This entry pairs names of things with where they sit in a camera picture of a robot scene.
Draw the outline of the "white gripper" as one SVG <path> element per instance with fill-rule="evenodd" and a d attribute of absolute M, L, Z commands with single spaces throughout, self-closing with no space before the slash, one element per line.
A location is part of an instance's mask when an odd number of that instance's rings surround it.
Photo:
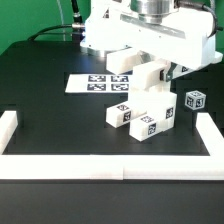
<path fill-rule="evenodd" d="M 214 11 L 191 0 L 91 0 L 85 29 L 94 50 L 134 48 L 194 70 L 223 58 Z"/>

